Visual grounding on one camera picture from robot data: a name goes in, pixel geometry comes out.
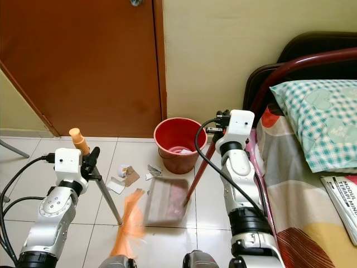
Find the orange broom with silver pole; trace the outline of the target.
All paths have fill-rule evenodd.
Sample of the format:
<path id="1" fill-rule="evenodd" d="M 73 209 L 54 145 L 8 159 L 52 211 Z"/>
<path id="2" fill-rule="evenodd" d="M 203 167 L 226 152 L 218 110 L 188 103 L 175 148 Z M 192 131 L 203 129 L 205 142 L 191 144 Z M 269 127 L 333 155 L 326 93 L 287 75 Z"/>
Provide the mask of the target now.
<path id="1" fill-rule="evenodd" d="M 78 128 L 72 128 L 69 131 L 69 135 L 71 136 L 75 148 L 81 151 L 82 156 L 89 156 L 92 149 L 86 143 L 85 137 L 81 134 L 81 131 Z M 123 212 L 123 215 L 120 216 L 118 208 L 115 206 L 114 199 L 112 199 L 112 195 L 109 193 L 109 189 L 105 186 L 103 179 L 102 181 L 94 182 L 96 182 L 102 192 L 102 196 L 110 210 L 112 210 L 118 224 L 117 237 L 115 238 L 114 247 L 110 251 L 109 257 L 125 255 L 134 260 L 136 255 L 133 253 L 130 240 L 143 235 L 143 227 L 138 223 L 138 218 L 132 216 L 132 213 L 136 211 L 136 204 L 141 195 L 143 195 L 143 191 L 138 190 L 128 197 L 128 207 L 126 211 Z"/>

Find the grey dustpan with maroon handle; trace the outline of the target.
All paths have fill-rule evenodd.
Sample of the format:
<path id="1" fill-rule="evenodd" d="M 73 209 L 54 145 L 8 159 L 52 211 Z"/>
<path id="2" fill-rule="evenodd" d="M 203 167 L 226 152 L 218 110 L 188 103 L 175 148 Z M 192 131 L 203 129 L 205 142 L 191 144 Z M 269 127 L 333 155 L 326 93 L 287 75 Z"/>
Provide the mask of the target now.
<path id="1" fill-rule="evenodd" d="M 195 220 L 195 204 L 194 197 L 187 199 L 190 187 L 193 184 L 198 166 L 202 162 L 201 158 L 198 158 L 195 163 L 194 169 L 187 174 L 177 175 L 168 171 L 164 165 L 162 158 L 158 153 L 158 146 L 153 144 L 153 150 L 148 154 L 149 158 L 146 164 L 146 174 L 148 174 L 147 165 L 153 164 L 163 170 L 162 177 L 156 177 L 148 180 L 148 197 L 146 198 L 145 205 L 142 206 L 142 212 L 144 214 L 144 222 L 147 227 L 178 227 L 178 228 L 194 228 L 196 227 Z M 185 214 L 183 219 L 171 220 L 166 219 L 164 216 L 164 209 L 166 207 L 167 189 L 172 184 L 183 185 L 187 188 L 185 199 Z"/>

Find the flat white paper scrap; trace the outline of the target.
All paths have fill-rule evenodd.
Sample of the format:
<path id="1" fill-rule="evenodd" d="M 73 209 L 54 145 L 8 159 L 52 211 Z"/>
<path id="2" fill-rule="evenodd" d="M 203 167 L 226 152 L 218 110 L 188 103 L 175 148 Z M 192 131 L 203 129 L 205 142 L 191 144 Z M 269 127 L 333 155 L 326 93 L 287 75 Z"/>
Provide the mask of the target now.
<path id="1" fill-rule="evenodd" d="M 122 194 L 123 190 L 127 188 L 123 179 L 117 179 L 115 177 L 107 179 L 107 181 L 105 181 L 105 186 L 117 194 Z"/>

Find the brown cardboard scrap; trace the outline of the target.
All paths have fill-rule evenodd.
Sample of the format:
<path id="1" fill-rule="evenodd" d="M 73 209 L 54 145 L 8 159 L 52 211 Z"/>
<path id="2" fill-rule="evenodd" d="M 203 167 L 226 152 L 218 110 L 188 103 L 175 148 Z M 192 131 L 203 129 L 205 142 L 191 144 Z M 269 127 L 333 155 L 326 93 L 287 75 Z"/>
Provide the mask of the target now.
<path id="1" fill-rule="evenodd" d="M 135 171 L 134 168 L 132 168 L 132 166 L 128 169 L 127 176 L 126 177 L 122 177 L 126 187 L 131 186 L 139 178 L 140 178 L 140 175 Z"/>

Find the red plastic bucket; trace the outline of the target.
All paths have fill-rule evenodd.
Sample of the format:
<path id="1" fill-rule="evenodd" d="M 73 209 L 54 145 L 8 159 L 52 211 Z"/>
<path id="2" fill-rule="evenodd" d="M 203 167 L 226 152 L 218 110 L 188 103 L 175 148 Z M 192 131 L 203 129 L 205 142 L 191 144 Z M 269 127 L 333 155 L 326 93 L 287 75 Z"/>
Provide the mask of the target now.
<path id="1" fill-rule="evenodd" d="M 160 122 L 153 132 L 153 138 L 164 168 L 178 175 L 187 174 L 194 169 L 199 158 L 198 151 L 203 149 L 208 140 L 201 123 L 183 117 L 167 118 Z M 194 153 L 173 153 L 170 149 L 174 146 L 185 146 Z"/>

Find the crumpled silver wrapper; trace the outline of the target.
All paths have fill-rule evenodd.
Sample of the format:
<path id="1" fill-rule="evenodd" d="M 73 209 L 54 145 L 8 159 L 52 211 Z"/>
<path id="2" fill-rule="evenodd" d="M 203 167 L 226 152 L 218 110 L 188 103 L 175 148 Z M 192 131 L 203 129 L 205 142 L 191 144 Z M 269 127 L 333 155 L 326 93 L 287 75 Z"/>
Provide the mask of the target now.
<path id="1" fill-rule="evenodd" d="M 158 167 L 155 166 L 153 164 L 148 164 L 147 165 L 147 170 L 148 170 L 148 174 L 146 174 L 146 178 L 145 180 L 150 180 L 156 177 L 162 177 L 163 176 L 163 170 Z"/>

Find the pink crumpled rubbish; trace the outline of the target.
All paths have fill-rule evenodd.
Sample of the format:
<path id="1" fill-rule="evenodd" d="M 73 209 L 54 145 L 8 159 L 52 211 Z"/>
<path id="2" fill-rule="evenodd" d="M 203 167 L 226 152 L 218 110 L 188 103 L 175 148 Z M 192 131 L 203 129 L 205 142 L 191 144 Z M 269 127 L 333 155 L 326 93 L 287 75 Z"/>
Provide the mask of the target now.
<path id="1" fill-rule="evenodd" d="M 166 219 L 183 219 L 185 214 L 185 199 L 187 188 L 183 185 L 172 184 L 167 189 L 164 216 Z"/>

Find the grey robot left leg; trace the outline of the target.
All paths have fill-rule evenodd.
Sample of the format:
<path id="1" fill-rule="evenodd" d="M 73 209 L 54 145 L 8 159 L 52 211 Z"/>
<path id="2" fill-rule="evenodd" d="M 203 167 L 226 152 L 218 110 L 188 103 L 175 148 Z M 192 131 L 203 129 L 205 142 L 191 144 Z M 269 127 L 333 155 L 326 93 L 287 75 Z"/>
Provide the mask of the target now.
<path id="1" fill-rule="evenodd" d="M 125 255 L 115 255 L 102 261 L 98 268 L 136 268 L 136 263 Z"/>

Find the grey robot leg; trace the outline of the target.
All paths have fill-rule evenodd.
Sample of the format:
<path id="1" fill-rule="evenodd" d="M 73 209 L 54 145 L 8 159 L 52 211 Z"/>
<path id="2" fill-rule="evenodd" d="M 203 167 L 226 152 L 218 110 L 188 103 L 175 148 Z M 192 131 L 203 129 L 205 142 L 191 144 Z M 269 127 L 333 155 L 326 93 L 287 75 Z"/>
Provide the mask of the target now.
<path id="1" fill-rule="evenodd" d="M 182 268 L 220 268 L 209 253 L 193 250 L 185 255 Z"/>
<path id="2" fill-rule="evenodd" d="M 98 268 L 136 268 L 136 263 L 125 255 L 115 255 L 102 261 Z"/>

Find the green checkered pillow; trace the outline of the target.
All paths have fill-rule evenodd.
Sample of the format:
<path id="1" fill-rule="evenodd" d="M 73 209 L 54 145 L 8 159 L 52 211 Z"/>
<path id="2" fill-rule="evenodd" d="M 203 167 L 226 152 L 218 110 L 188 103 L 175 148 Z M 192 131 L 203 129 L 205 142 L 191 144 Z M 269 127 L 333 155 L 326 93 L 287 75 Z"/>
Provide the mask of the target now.
<path id="1" fill-rule="evenodd" d="M 270 90 L 311 171 L 357 174 L 357 80 L 294 80 Z"/>

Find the dark maroon bed headboard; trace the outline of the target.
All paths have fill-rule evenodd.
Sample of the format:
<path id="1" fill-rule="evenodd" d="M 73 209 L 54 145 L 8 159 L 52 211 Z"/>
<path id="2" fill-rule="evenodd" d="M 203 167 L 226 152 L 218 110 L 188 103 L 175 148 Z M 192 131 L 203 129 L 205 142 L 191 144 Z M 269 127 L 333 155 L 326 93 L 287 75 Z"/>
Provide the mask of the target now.
<path id="1" fill-rule="evenodd" d="M 311 31 L 291 39 L 276 63 L 261 66 L 248 77 L 243 109 L 260 117 L 276 102 L 270 87 L 311 79 L 357 80 L 357 32 Z"/>

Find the brown wooden door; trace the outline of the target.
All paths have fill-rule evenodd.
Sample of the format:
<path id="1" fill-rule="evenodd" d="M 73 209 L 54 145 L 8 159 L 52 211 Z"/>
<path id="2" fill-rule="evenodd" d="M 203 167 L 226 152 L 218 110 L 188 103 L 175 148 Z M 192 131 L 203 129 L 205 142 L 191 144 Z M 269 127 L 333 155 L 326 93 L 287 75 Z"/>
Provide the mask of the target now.
<path id="1" fill-rule="evenodd" d="M 0 0 L 1 66 L 57 136 L 150 138 L 166 116 L 161 0 Z"/>

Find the patterned bed sheet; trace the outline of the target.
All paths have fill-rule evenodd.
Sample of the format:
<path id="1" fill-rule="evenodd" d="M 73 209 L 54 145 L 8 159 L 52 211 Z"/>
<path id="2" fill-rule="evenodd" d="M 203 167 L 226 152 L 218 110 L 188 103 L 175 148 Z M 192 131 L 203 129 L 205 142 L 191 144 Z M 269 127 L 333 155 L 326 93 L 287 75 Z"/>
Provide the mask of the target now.
<path id="1" fill-rule="evenodd" d="M 279 252 L 286 268 L 357 268 L 357 246 L 313 173 L 277 104 L 257 123 L 257 154 Z"/>

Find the grey robot right leg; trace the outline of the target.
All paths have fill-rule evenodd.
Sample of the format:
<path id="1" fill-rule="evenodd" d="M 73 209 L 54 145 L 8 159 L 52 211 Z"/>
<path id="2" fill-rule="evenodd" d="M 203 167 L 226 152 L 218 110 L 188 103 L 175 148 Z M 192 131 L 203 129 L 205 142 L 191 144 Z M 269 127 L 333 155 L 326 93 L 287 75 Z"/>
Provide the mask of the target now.
<path id="1" fill-rule="evenodd" d="M 185 255 L 182 268 L 220 268 L 209 253 L 193 250 Z"/>

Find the white printed book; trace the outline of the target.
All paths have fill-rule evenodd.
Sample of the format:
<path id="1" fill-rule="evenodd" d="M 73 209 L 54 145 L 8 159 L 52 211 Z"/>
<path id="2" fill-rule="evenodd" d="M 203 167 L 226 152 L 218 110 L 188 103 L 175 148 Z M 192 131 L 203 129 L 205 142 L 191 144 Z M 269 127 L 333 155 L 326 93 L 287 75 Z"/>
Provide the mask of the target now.
<path id="1" fill-rule="evenodd" d="M 322 176 L 321 181 L 352 244 L 357 247 L 357 175 Z"/>

